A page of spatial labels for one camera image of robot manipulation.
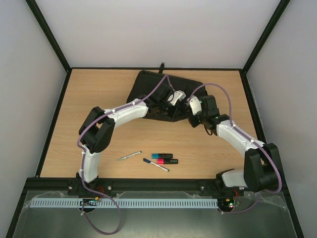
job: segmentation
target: pen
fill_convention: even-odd
[[[135,152],[135,153],[133,153],[133,154],[131,154],[131,155],[127,155],[127,156],[121,157],[120,159],[117,160],[117,162],[119,162],[119,161],[121,161],[121,160],[125,160],[125,159],[127,159],[127,158],[130,158],[130,157],[132,157],[132,156],[135,156],[135,155],[138,155],[138,154],[141,154],[141,153],[142,153],[142,151],[140,150],[140,151]]]
[[[150,160],[148,160],[148,159],[146,159],[146,158],[143,158],[143,161],[144,161],[144,162],[147,162],[147,163],[149,163],[149,164],[155,165],[155,166],[161,168],[162,170],[165,170],[165,171],[169,172],[169,169],[167,169],[167,168],[165,168],[165,167],[163,167],[163,166],[161,166],[161,165],[158,165],[158,164],[156,164],[156,163],[154,163],[154,162],[152,162],[152,161],[150,161]]]

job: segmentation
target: black cloth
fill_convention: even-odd
[[[155,86],[157,86],[157,84],[160,82],[160,80],[163,77],[164,77],[164,74],[161,74],[161,73],[154,73],[154,72],[149,72],[144,70],[140,71],[137,78],[135,79],[134,85],[127,99],[127,103],[138,98],[140,95],[148,95],[155,88]],[[185,104],[188,97],[192,94],[192,92],[198,86],[202,85],[201,82],[197,82],[197,81],[186,79],[186,78],[171,76],[171,75],[169,75],[169,79],[170,79],[171,85],[176,91],[180,90],[186,94],[186,98],[183,99],[181,102],[182,104]],[[160,87],[164,87],[166,85],[168,85],[167,79],[163,81]],[[202,87],[196,91],[195,96],[201,97],[206,94],[207,93],[206,93],[205,87]],[[176,111],[176,114],[173,117],[157,112],[157,113],[147,114],[144,118],[153,119],[153,120],[162,120],[162,121],[179,121],[179,120],[186,119],[187,113],[184,110],[182,110],[180,107]]]

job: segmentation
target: black metal frame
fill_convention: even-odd
[[[26,180],[25,186],[23,188],[21,197],[17,204],[15,213],[13,215],[8,233],[7,238],[10,238],[14,234],[15,226],[19,218],[19,214],[22,210],[23,203],[27,194],[27,191],[30,190],[67,190],[69,185],[75,178],[40,178],[40,173],[44,164],[45,156],[47,154],[49,144],[53,135],[53,130],[58,118],[59,110],[66,92],[66,88],[68,85],[68,81],[72,72],[72,69],[78,68],[85,68],[85,69],[135,69],[135,70],[160,70],[161,72],[164,70],[227,70],[227,71],[239,71],[243,88],[246,94],[247,102],[249,105],[251,117],[254,123],[255,131],[259,140],[266,142],[261,120],[259,118],[259,114],[254,102],[254,98],[252,95],[252,91],[247,79],[247,72],[250,69],[252,63],[256,59],[257,55],[259,54],[260,50],[262,49],[263,45],[265,44],[266,40],[268,39],[270,33],[272,32],[274,26],[278,22],[279,18],[281,17],[282,13],[284,12],[285,8],[287,7],[290,0],[281,0],[279,5],[277,6],[273,16],[271,17],[269,23],[267,24],[266,28],[264,29],[261,37],[259,38],[255,48],[253,49],[250,57],[248,58],[245,66],[243,69],[238,68],[164,68],[163,63],[161,67],[74,67],[71,68],[61,51],[53,33],[51,32],[44,16],[42,15],[39,7],[36,4],[35,0],[26,0],[28,3],[31,11],[33,12],[35,18],[37,19],[39,25],[41,26],[43,32],[45,33],[48,41],[50,42],[52,48],[54,49],[57,57],[59,58],[60,62],[62,63],[65,71],[67,72],[65,82],[56,106],[56,110],[52,119],[52,123],[49,129],[49,133],[43,148],[43,152],[40,158],[40,162],[38,168],[36,170],[36,177],[35,178],[28,178]],[[201,187],[207,186],[208,183],[212,182],[213,179],[110,179],[110,178],[100,178],[99,179],[102,183],[106,185],[109,184],[113,188],[111,193],[120,192],[123,190],[152,190],[152,191],[186,191],[189,193],[205,193],[204,195],[210,195],[207,191],[202,191]],[[291,218],[295,227],[295,231],[297,237],[304,237],[302,229],[300,227],[300,223],[298,221],[294,205],[292,203],[291,196],[289,194],[289,190],[286,187],[283,188],[283,193],[285,196],[285,200],[287,206],[290,210]]]

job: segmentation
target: black cable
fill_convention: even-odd
[[[210,131],[210,134],[209,134],[208,129],[207,129],[207,127],[205,125],[204,125],[204,128],[205,128],[205,131],[207,132],[208,135],[212,135],[211,131]]]

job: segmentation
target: wooden table surface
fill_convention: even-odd
[[[73,178],[80,168],[81,149],[76,146],[78,130],[90,110],[111,109],[126,103],[139,70],[74,69],[60,109],[41,177]],[[233,119],[256,138],[248,103],[238,71],[165,70],[164,73],[213,82],[224,87],[231,98]],[[218,88],[208,86],[220,114],[229,114],[228,101]],[[141,155],[116,162],[122,156]],[[173,153],[178,165],[164,165],[170,172],[143,162],[152,153]],[[225,140],[206,134],[202,125],[192,128],[187,120],[162,122],[136,119],[116,128],[103,151],[100,178],[211,179],[221,171],[243,168],[244,158]]]

